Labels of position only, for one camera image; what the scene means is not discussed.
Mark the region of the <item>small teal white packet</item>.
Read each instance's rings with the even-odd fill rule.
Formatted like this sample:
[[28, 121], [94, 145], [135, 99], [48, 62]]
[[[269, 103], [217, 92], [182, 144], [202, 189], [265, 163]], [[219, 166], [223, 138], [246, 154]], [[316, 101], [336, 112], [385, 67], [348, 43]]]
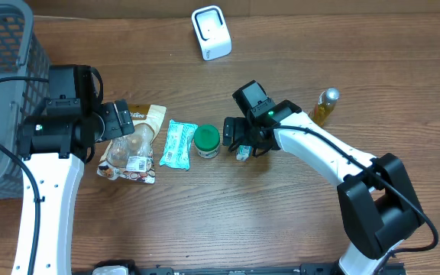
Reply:
[[252, 147], [240, 145], [236, 150], [236, 160], [246, 161], [251, 155]]

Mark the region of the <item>green lidded jar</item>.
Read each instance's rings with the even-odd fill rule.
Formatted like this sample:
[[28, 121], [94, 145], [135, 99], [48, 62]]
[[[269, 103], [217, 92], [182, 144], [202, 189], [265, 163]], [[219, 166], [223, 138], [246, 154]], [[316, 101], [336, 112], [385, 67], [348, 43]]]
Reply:
[[215, 126], [199, 126], [194, 133], [193, 140], [200, 157], [211, 159], [219, 153], [220, 135]]

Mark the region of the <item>brown Pantree snack pouch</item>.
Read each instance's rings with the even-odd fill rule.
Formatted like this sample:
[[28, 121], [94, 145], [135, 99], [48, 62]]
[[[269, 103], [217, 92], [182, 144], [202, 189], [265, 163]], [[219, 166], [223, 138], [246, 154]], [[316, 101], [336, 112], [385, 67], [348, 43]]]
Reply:
[[154, 184], [153, 142], [160, 132], [167, 108], [162, 105], [129, 105], [134, 133], [113, 139], [100, 158], [96, 173], [108, 180]]

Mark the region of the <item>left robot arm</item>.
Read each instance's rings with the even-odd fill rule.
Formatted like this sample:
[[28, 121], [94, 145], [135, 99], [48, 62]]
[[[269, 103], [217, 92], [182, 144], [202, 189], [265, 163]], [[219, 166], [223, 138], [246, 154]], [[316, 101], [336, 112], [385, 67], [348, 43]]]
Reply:
[[124, 99], [43, 99], [18, 130], [24, 195], [13, 274], [69, 274], [76, 195], [94, 146], [132, 133]]

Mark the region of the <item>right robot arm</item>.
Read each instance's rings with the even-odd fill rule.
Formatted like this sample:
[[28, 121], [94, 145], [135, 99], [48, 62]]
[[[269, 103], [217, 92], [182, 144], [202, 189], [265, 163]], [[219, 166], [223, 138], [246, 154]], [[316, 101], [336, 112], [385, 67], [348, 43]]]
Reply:
[[377, 274], [425, 216], [401, 160], [375, 157], [320, 128], [292, 102], [261, 104], [224, 120], [223, 144], [282, 150], [306, 162], [337, 190], [350, 245], [337, 264], [343, 274]]

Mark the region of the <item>white barcode scanner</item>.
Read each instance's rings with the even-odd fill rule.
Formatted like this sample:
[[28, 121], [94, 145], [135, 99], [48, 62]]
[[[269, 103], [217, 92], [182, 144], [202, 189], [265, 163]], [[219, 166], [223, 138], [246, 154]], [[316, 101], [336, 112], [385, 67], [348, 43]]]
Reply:
[[230, 54], [231, 36], [222, 10], [217, 5], [196, 9], [191, 15], [202, 58], [210, 61]]

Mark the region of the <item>grey plastic mesh basket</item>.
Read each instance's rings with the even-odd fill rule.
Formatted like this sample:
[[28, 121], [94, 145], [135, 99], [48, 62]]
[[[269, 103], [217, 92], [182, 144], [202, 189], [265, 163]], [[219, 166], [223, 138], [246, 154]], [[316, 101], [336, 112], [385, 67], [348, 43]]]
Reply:
[[[22, 0], [0, 0], [0, 144], [15, 152], [15, 133], [49, 95], [50, 59], [33, 33], [34, 15]], [[22, 195], [21, 168], [0, 151], [0, 199]]]

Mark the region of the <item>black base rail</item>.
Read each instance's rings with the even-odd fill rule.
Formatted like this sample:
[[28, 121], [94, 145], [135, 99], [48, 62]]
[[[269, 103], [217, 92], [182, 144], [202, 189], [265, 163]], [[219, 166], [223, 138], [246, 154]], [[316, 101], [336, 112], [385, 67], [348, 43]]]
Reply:
[[106, 260], [88, 270], [73, 271], [75, 275], [135, 274], [135, 275], [336, 275], [343, 274], [336, 263], [310, 263], [298, 267], [228, 267], [173, 269], [156, 265], [140, 268], [133, 260]]

